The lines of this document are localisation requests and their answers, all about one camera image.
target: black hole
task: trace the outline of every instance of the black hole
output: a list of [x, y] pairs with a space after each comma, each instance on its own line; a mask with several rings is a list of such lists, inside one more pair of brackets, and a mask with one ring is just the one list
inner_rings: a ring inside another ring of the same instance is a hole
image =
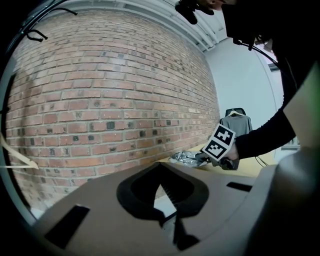
[[250, 190], [252, 189], [252, 186], [250, 185], [240, 184], [236, 182], [229, 182], [226, 186], [235, 190], [241, 190], [246, 192], [250, 192]]
[[85, 206], [74, 206], [44, 237], [61, 249], [66, 248], [89, 211]]

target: wooden table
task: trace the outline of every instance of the wooden table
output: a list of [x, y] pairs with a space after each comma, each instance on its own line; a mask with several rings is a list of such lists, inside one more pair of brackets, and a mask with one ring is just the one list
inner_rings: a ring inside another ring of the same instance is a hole
[[[203, 148], [205, 144], [201, 144], [198, 146], [195, 146], [188, 151], [199, 151]], [[266, 162], [268, 165], [275, 165], [275, 159], [274, 159], [275, 152], [271, 151], [269, 153], [260, 155], [259, 157]], [[164, 158], [159, 160], [159, 162], [169, 162], [169, 158]], [[208, 163], [204, 166], [197, 167], [199, 170], [204, 170], [208, 172], [216, 172], [220, 174], [227, 174], [227, 175], [237, 175], [237, 176], [247, 176], [247, 177], [257, 177], [260, 173], [260, 170], [262, 169], [262, 166], [257, 162], [257, 160], [254, 157], [241, 159], [239, 163], [238, 170], [223, 170], [220, 166], [213, 166], [211, 163]]]

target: crumpled foil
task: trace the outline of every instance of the crumpled foil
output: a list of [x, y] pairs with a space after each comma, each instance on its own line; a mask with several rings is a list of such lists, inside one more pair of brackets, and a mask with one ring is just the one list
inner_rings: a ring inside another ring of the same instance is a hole
[[200, 151], [179, 151], [174, 155], [169, 157], [169, 162], [171, 163], [182, 163], [188, 167], [199, 167], [206, 165], [208, 162], [199, 161], [196, 159], [196, 155], [200, 154]]

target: black sleeve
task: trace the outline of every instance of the black sleeve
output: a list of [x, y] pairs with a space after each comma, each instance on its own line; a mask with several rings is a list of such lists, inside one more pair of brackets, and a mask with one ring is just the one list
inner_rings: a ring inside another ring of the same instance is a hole
[[280, 108], [263, 126], [236, 138], [235, 145], [239, 159], [257, 157], [281, 147], [295, 136], [283, 109]]
[[[281, 74], [283, 87], [282, 107], [263, 126], [236, 138], [235, 145], [237, 147], [239, 159], [257, 157], [268, 153], [288, 143], [296, 136], [283, 109], [296, 93], [296, 86], [299, 87], [303, 83], [314, 60], [309, 58], [310, 54], [308, 54], [309, 52], [306, 52], [306, 50], [298, 51], [294, 48], [292, 51], [287, 51], [286, 57], [284, 57], [283, 54], [277, 54], [277, 52], [281, 52], [277, 47], [278, 45], [273, 41], [273, 51], [277, 56], [281, 69], [286, 74]], [[294, 74], [296, 84], [292, 77], [290, 77], [291, 71], [288, 63]]]

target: ceiling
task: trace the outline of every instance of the ceiling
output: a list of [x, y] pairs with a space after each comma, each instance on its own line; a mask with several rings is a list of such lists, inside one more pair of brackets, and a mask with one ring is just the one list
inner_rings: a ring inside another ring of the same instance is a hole
[[[210, 16], [196, 10], [198, 23], [191, 25], [175, 10], [176, 2], [178, 0], [68, 0], [59, 7], [73, 11], [105, 9], [134, 13], [170, 28], [204, 53], [227, 38], [226, 25], [221, 11], [214, 11], [214, 15]], [[60, 12], [63, 11], [54, 11], [47, 17], [55, 16]]]

